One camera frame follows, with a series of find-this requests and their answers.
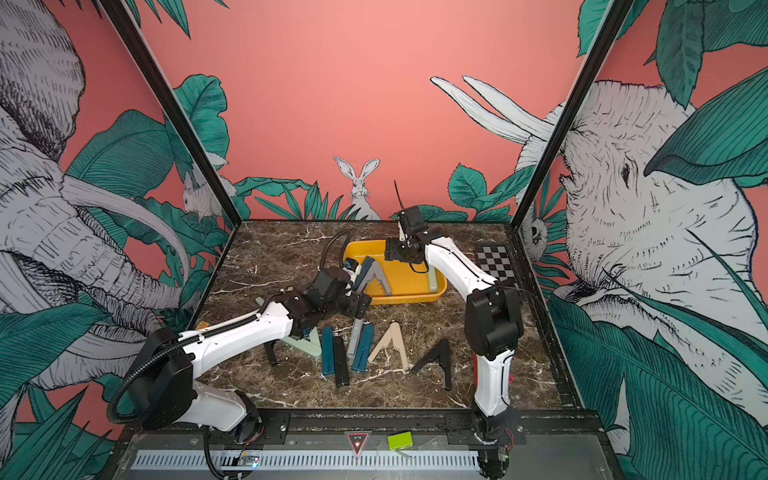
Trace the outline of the grey pliers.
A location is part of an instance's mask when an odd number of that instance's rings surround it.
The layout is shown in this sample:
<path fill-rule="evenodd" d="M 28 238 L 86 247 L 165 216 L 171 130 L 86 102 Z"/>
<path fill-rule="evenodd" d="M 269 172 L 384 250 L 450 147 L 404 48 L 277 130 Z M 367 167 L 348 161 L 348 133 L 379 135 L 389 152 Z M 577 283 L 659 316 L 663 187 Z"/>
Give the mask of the grey pliers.
<path fill-rule="evenodd" d="M 373 261 L 368 267 L 367 271 L 360 277 L 360 282 L 355 288 L 355 291 L 357 293 L 363 293 L 372 281 L 376 281 L 380 285 L 385 295 L 392 295 L 392 289 L 389 285 L 387 277 L 383 271 L 383 268 L 377 261 Z"/>
<path fill-rule="evenodd" d="M 364 325 L 363 318 L 356 318 L 351 330 L 346 356 L 348 359 L 353 360 L 356 355 L 357 346 L 361 337 L 362 329 Z"/>

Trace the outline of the yellow plastic storage tray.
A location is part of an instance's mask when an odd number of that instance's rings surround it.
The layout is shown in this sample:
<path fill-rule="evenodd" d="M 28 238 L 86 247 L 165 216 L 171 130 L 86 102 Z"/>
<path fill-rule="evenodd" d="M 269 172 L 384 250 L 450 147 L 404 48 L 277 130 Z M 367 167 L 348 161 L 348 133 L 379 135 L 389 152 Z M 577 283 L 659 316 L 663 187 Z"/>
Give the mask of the yellow plastic storage tray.
<path fill-rule="evenodd" d="M 372 281 L 364 291 L 372 298 L 372 305 L 436 302 L 446 292 L 448 282 L 442 273 L 436 271 L 439 290 L 430 293 L 427 274 L 422 274 L 425 270 L 423 264 L 415 267 L 418 270 L 418 273 L 415 273 L 407 263 L 386 261 L 384 252 L 385 240 L 354 241 L 345 249 L 346 258 L 353 258 L 362 263 L 367 256 L 370 256 L 383 268 L 392 289 L 392 295 L 385 295 L 380 285 Z"/>

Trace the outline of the beige pliers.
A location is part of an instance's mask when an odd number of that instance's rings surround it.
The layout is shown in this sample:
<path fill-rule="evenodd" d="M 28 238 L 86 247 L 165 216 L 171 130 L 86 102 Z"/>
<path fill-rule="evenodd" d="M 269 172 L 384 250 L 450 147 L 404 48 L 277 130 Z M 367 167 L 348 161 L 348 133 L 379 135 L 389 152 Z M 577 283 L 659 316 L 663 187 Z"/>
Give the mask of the beige pliers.
<path fill-rule="evenodd" d="M 398 322 L 392 322 L 390 324 L 378 343 L 375 345 L 373 351 L 369 354 L 367 361 L 373 362 L 380 351 L 388 346 L 392 346 L 398 352 L 402 368 L 406 371 L 410 370 L 411 363 L 408 358 L 407 349 L 405 347 L 402 331 Z"/>

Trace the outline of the black pliers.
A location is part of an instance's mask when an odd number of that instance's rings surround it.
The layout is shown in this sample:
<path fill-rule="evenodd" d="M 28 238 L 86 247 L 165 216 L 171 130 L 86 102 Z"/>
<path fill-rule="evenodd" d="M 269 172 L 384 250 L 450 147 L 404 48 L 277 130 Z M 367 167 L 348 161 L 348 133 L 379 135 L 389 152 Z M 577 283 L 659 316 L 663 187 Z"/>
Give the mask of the black pliers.
<path fill-rule="evenodd" d="M 444 373 L 444 389 L 450 391 L 452 389 L 452 362 L 451 362 L 451 348 L 448 339 L 441 339 L 438 343 L 432 347 L 416 364 L 410 369 L 411 374 L 418 374 L 428 364 L 436 363 L 440 366 Z"/>
<path fill-rule="evenodd" d="M 346 350 L 343 339 L 334 335 L 332 339 L 333 361 L 334 361 L 334 381 L 337 388 L 348 386 L 350 384 L 349 371 L 347 365 Z"/>

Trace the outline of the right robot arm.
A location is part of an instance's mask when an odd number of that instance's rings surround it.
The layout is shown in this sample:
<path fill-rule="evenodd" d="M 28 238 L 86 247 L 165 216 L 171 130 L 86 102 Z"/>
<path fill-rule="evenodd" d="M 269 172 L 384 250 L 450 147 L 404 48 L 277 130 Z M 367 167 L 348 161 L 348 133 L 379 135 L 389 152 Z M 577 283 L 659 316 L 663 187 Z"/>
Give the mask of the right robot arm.
<path fill-rule="evenodd" d="M 439 228 L 429 226 L 418 207 L 396 214 L 399 237 L 388 239 L 385 259 L 425 264 L 440 272 L 465 301 L 464 335 L 477 363 L 474 403 L 486 418 L 510 407 L 511 363 L 524 334 L 520 293 L 512 280 L 484 272 Z"/>

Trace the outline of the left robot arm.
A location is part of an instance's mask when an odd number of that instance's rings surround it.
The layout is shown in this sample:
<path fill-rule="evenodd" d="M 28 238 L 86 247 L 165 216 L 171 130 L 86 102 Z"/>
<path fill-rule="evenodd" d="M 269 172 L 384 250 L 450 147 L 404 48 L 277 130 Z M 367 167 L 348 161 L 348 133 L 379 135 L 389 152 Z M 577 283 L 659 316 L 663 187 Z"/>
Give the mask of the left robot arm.
<path fill-rule="evenodd" d="M 263 430 L 254 403 L 243 392 L 205 385 L 199 377 L 260 345 L 300 339 L 331 316 L 361 319 L 370 303 L 345 270 L 327 267 L 305 287 L 278 292 L 259 309 L 224 323 L 180 334 L 168 327 L 156 330 L 109 400 L 107 417 L 114 424 L 137 422 L 145 430 L 195 424 L 247 443 Z"/>

